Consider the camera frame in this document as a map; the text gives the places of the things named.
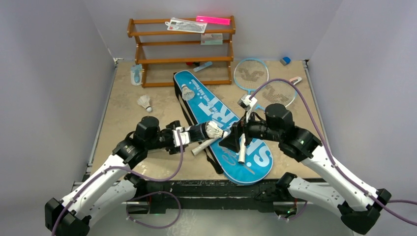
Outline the light blue packaged tool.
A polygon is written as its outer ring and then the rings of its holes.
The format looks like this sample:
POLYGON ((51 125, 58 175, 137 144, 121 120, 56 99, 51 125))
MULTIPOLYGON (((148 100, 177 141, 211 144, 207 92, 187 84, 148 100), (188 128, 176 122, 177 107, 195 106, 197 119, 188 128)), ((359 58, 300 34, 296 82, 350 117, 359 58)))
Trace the light blue packaged tool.
POLYGON ((131 84, 139 86, 142 84, 142 65, 136 64, 130 67, 131 84))

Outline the blue racket bag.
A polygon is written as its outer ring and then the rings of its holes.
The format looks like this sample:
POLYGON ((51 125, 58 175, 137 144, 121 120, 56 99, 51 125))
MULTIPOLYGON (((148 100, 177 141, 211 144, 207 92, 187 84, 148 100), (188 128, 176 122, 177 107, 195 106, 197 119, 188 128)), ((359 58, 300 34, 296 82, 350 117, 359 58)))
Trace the blue racket bag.
MULTIPOLYGON (((183 70, 173 74, 176 97, 189 125, 206 121, 215 121, 227 130, 238 116, 233 113, 217 96, 215 96, 191 72, 183 70), (181 85, 186 84, 195 92, 189 101, 182 99, 181 85)), ((212 143, 199 153, 214 167, 218 174, 224 174, 230 181, 240 185, 255 184, 264 179, 272 169, 273 157, 267 144, 260 139, 253 139, 247 147, 245 163, 238 163, 238 154, 212 143)))

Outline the small white box on shelf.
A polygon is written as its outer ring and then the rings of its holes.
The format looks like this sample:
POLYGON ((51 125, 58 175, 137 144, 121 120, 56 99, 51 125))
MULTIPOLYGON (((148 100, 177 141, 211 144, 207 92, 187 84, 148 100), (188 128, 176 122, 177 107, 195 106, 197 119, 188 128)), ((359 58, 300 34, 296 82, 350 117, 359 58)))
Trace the small white box on shelf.
POLYGON ((222 33, 204 33, 201 34, 201 45, 222 45, 223 34, 222 33))

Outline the wooden three-tier shelf rack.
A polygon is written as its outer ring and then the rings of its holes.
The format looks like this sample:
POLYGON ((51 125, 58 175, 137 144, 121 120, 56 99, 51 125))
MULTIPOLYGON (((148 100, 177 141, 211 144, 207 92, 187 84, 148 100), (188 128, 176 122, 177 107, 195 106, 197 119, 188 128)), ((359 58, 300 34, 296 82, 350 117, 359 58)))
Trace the wooden three-tier shelf rack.
POLYGON ((158 35, 187 35, 188 32, 183 31, 137 31, 136 25, 146 25, 146 24, 162 24, 168 19, 129 19, 127 25, 127 36, 129 38, 134 38, 136 42, 136 52, 134 61, 136 64, 142 65, 142 87, 144 88, 157 88, 157 87, 172 87, 173 82, 161 82, 161 83, 151 83, 147 81, 147 72, 148 66, 150 64, 165 64, 165 63, 186 63, 186 62, 225 62, 227 65, 227 75, 228 79, 226 80, 212 80, 212 81, 203 81, 204 85, 230 85, 232 83, 232 70, 231 62, 234 61, 234 51, 233 51, 233 35, 236 33, 236 21, 233 15, 226 17, 229 19, 230 27, 227 29, 209 29, 206 30, 207 33, 222 33, 228 34, 229 38, 224 39, 223 43, 228 45, 228 54, 226 56, 215 56, 215 57, 193 57, 193 58, 163 58, 163 59, 148 59, 146 58, 144 47, 147 46, 181 46, 181 45, 197 45, 200 42, 197 40, 187 40, 187 41, 161 41, 161 42, 141 42, 141 36, 158 36, 158 35))

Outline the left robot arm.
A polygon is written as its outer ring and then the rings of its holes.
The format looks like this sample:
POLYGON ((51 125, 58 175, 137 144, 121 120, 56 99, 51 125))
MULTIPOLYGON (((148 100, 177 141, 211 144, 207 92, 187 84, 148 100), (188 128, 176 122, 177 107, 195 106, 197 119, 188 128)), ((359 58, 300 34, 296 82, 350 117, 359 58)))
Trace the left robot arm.
POLYGON ((183 127, 178 120, 160 129, 159 120, 145 116, 117 144, 103 165, 78 188, 45 205, 45 225, 53 236, 86 236, 104 215, 128 200, 141 201, 151 196, 146 184, 155 178, 133 169, 151 150, 164 149, 169 154, 180 153, 185 147, 206 138, 206 124, 183 127))

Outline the blue and grey eraser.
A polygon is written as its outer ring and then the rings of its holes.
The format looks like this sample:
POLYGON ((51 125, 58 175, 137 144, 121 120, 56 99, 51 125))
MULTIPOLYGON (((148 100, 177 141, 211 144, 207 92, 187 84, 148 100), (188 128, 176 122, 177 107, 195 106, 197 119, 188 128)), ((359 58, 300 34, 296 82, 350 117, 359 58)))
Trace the blue and grey eraser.
POLYGON ((280 59, 280 63, 281 63, 283 66, 286 66, 286 65, 288 65, 289 63, 291 63, 291 59, 290 59, 289 57, 282 57, 282 58, 280 59))

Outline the red and black small object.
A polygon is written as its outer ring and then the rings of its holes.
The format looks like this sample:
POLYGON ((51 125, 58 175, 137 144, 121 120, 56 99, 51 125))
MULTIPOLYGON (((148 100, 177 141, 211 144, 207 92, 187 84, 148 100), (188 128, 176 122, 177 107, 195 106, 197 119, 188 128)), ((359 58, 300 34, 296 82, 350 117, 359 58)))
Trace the red and black small object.
POLYGON ((200 62, 186 62, 185 63, 187 66, 195 66, 195 67, 198 67, 198 66, 200 66, 200 62))

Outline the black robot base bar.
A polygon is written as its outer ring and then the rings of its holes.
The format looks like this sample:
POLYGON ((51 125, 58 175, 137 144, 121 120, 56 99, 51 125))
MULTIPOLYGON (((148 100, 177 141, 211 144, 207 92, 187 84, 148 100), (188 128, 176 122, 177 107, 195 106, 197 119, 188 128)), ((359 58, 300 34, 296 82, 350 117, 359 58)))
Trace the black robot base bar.
POLYGON ((131 213, 165 214, 171 209, 256 210, 289 217, 302 209, 304 200, 292 197, 277 179, 264 179, 251 185, 229 180, 146 181, 128 175, 133 184, 135 204, 131 213))

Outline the far blue badminton racket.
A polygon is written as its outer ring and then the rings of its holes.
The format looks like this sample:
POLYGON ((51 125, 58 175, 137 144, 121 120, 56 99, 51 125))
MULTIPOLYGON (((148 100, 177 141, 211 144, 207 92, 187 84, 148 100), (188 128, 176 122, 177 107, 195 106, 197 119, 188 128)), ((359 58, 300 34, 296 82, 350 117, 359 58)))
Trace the far blue badminton racket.
POLYGON ((235 84, 247 91, 247 95, 254 96, 253 93, 269 79, 269 70, 266 64, 254 58, 243 59, 234 70, 235 84))

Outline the pink fluorescent ruler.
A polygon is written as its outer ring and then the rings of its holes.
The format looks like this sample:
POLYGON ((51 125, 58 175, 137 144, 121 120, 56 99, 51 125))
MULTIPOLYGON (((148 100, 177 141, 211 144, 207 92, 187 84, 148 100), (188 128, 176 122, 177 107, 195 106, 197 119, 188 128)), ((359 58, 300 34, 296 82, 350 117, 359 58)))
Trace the pink fluorescent ruler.
POLYGON ((216 24, 216 25, 230 25, 231 19, 209 17, 209 16, 196 16, 196 21, 201 23, 216 24))

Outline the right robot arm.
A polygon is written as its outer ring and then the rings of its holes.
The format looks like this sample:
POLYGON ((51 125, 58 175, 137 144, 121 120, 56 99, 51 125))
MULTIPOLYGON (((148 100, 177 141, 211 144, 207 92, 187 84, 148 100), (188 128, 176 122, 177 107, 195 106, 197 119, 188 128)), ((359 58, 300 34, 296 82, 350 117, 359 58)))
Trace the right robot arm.
POLYGON ((381 210, 391 198, 386 189, 376 189, 347 170, 310 131, 295 125, 292 113, 282 104, 270 104, 265 119, 242 117, 219 145, 240 153, 247 142, 260 139, 278 142, 288 157, 317 173, 329 186, 310 183, 295 174, 285 173, 275 184, 277 196, 291 197, 319 205, 338 216, 352 231, 365 235, 375 225, 381 210))

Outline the black shuttlecock tube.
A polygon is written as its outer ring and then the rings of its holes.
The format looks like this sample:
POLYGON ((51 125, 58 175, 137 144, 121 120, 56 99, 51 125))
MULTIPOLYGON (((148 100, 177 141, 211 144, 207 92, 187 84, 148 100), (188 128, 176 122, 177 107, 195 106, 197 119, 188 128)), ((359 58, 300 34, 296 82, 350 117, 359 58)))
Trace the black shuttlecock tube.
POLYGON ((190 142, 200 142, 211 139, 207 132, 208 122, 203 122, 197 125, 189 126, 185 131, 189 134, 190 142))

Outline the clear packaged item on shelf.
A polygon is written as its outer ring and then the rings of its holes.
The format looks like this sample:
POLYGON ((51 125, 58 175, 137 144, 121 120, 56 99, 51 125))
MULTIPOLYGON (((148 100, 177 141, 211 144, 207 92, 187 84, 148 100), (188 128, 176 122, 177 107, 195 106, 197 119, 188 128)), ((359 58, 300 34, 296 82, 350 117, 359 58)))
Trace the clear packaged item on shelf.
POLYGON ((167 30, 170 31, 190 33, 205 33, 207 28, 207 23, 200 23, 178 18, 171 18, 169 21, 165 22, 165 25, 167 26, 167 30))

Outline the pink and white clip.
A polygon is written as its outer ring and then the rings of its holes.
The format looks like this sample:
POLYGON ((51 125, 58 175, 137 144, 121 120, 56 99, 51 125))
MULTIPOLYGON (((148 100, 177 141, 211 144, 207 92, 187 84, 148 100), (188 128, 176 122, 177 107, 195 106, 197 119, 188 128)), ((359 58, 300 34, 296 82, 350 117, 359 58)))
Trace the pink and white clip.
POLYGON ((289 80, 293 85, 297 85, 299 82, 302 81, 302 77, 294 77, 289 80))

